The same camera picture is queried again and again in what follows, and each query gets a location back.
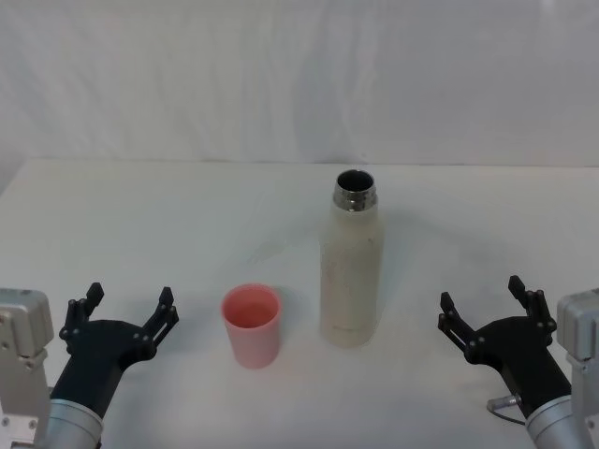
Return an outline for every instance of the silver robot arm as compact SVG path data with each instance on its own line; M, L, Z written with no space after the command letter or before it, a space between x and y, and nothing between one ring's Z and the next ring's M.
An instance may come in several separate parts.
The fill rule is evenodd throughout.
M474 365L488 365L504 378L510 397L492 399L488 409L518 406L538 449L599 449L599 289L564 297L557 323L548 312L542 290L527 291L517 276L509 290L526 310L471 329L448 293L441 296L439 329ZM557 330L558 342L568 352L572 384L546 346Z
M52 340L46 296L0 289L0 449L98 449L102 418L121 376L150 360L179 321L165 287L144 326L89 321L104 292L92 284L86 298L68 303L60 331L71 355L50 395L43 368Z

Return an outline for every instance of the plastic cup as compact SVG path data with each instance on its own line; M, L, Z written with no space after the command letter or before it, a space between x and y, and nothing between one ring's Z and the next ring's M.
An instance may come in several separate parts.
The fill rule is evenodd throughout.
M281 301L271 287L247 283L228 292L221 305L233 355L248 369L268 366L279 354Z

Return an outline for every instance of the tabletop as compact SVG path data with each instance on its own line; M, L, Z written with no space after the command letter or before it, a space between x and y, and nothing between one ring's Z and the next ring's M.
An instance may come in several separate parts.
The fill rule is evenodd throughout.
M474 327L523 310L511 274L560 297L599 284L599 169L365 167L387 239L378 327L353 350L318 335L318 232L338 165L28 162L0 196L0 285L37 289L55 331L102 282L95 319L142 324L161 288L181 316L152 361L128 370L105 447L532 448L485 411L508 393L437 330L449 291ZM275 286L275 362L233 360L219 315L242 282ZM53 384L67 354L48 347ZM565 352L551 347L568 373Z

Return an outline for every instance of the white fabric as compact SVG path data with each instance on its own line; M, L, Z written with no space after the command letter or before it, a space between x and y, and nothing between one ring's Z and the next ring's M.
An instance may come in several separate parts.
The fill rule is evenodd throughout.
M26 155L599 165L596 0L3 0Z

